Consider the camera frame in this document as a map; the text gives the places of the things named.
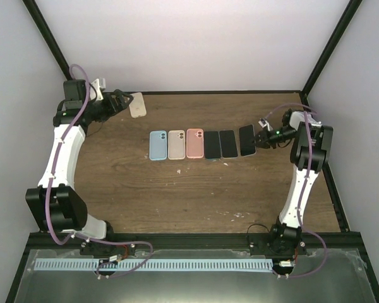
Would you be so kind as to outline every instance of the wooden table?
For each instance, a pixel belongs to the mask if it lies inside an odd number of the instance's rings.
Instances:
[[[126,110],[90,126],[77,163],[75,188],[96,218],[116,232],[245,232],[255,222],[270,226],[292,181],[291,146],[216,162],[148,159],[149,132],[254,124],[276,106],[300,103],[297,94],[145,95],[147,116]],[[272,115],[279,126],[284,110]],[[320,174],[310,194],[306,226],[339,231]]]

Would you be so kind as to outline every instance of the black phone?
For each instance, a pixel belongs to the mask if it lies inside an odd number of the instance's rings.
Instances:
[[[222,157],[236,158],[238,156],[238,148],[236,146],[234,131],[219,131],[219,137]]]
[[[240,155],[250,156],[256,152],[254,144],[254,125],[250,124],[239,128]]]
[[[219,132],[204,131],[203,132],[203,151],[205,159],[217,160],[220,159],[220,141]]]

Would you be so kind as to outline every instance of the white wall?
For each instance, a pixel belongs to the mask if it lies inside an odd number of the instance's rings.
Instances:
[[[25,202],[45,170],[63,77],[22,1],[0,1],[0,302],[30,232]]]
[[[348,0],[37,3],[66,59],[112,89],[299,90]]]
[[[363,1],[309,102],[334,127],[330,166],[379,282],[379,0]]]

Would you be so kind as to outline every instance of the black frame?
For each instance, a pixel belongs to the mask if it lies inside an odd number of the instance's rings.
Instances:
[[[54,38],[48,24],[46,23],[42,13],[35,0],[23,0],[27,10],[31,14],[37,28],[42,34],[48,48],[52,52],[56,62],[67,80],[71,79],[69,73],[69,64],[67,63],[63,53],[61,52],[56,39]],[[352,20],[355,12],[358,10],[362,0],[350,0],[344,13],[342,14],[335,30],[329,38],[318,62],[310,74],[304,88],[302,90],[258,90],[258,91],[208,91],[208,92],[143,92],[146,95],[161,95],[161,94],[216,94],[216,93],[298,93],[301,103],[308,105],[308,95],[323,71],[326,63],[330,59],[339,40],[345,32],[348,24]],[[336,233],[319,233],[327,243],[329,248],[344,248],[358,249],[361,258],[366,262],[366,274],[371,283],[372,291],[377,302],[379,302],[379,284],[373,271],[370,259],[366,252],[361,234],[359,232],[351,232],[348,221],[344,213],[340,197],[335,186],[330,167],[323,167],[323,175],[325,176],[326,184],[330,197],[334,206],[334,211],[340,227],[340,232]],[[264,238],[267,234],[249,234],[250,237]],[[115,234],[115,241],[149,241],[155,249],[238,249],[250,250],[246,239],[246,234]],[[306,248],[320,248],[320,242],[313,236],[303,234],[303,240],[306,243]],[[70,239],[70,241],[58,246],[55,244],[47,233],[32,233],[28,238],[23,256],[21,257],[20,265],[17,269],[13,284],[10,288],[6,302],[14,302],[21,278],[27,263],[28,255],[31,249],[81,249],[81,240]]]

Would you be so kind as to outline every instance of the smartphone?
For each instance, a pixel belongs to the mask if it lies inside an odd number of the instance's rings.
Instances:
[[[167,159],[167,133],[166,131],[150,132],[149,159],[151,161]]]
[[[219,138],[222,157],[236,158],[238,156],[238,148],[236,146],[234,131],[219,131]]]
[[[240,155],[250,156],[256,152],[254,144],[254,125],[239,128]]]
[[[169,131],[169,159],[185,159],[185,132]]]
[[[144,117],[146,115],[145,99],[141,93],[133,93],[133,100],[129,104],[132,118]]]
[[[199,128],[187,129],[187,158],[203,158],[203,130]]]
[[[203,150],[205,159],[217,160],[221,158],[218,131],[205,131],[203,133]]]

